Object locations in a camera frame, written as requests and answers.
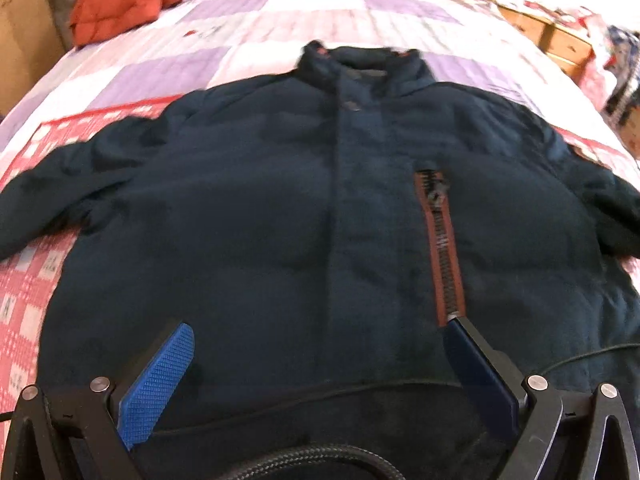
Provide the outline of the purple white patchwork bedsheet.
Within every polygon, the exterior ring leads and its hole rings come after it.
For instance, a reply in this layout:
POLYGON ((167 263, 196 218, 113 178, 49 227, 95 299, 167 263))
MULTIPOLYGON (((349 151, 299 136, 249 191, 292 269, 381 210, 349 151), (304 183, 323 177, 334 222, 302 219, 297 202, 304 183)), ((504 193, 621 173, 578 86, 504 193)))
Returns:
POLYGON ((570 77, 486 0, 186 0, 150 24, 68 52, 2 122, 2 162, 44 122, 286 72, 312 40, 419 50, 440 80, 499 93, 582 138, 623 145, 570 77))

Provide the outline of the wooden bedside cabinet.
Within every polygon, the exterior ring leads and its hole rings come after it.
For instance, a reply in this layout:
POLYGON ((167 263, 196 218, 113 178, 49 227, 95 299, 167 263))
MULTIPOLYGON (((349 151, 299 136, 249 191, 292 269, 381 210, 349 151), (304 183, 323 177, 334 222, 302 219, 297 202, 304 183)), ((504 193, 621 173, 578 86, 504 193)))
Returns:
POLYGON ((536 44, 560 70, 578 84, 592 55, 589 38, 582 32, 556 24, 551 18, 498 4, 502 17, 536 44))

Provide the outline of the dark navy padded jacket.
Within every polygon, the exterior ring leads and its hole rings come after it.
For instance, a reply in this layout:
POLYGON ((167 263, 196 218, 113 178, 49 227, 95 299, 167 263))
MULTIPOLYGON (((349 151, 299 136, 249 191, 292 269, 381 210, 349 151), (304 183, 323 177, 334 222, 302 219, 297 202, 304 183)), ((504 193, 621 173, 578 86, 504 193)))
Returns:
POLYGON ((61 146, 1 194, 1 253, 78 226, 44 388, 113 374, 167 321, 194 360, 149 479, 348 443, 409 479, 484 479, 504 446, 454 384, 465 315, 524 373, 609 382, 639 420, 639 194, 527 107, 419 52, 312 42, 296 69, 195 91, 61 146))

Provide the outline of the red white checkered mat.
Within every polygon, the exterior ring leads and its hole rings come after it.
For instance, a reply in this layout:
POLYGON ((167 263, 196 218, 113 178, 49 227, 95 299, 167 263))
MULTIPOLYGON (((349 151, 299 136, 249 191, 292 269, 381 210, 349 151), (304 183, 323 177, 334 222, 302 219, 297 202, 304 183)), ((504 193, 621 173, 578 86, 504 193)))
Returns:
MULTIPOLYGON (((43 122, 24 148, 9 158, 1 174, 7 185, 21 172, 35 167, 55 148, 91 139, 111 122, 134 115, 154 118, 175 96, 120 104, 43 122)), ((62 267, 78 237, 76 229, 31 240, 20 252, 1 261, 1 411, 13 411, 22 390, 35 381, 39 338, 49 301, 62 267)))

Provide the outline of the colourful clothes pile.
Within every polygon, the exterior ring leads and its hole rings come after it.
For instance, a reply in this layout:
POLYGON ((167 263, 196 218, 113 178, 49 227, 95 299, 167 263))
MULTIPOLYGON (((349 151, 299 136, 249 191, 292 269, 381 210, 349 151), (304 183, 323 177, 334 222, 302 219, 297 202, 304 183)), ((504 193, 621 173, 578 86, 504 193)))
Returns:
POLYGON ((592 53, 578 86, 624 148, 639 159, 639 33, 608 25, 599 14, 579 21, 592 53))

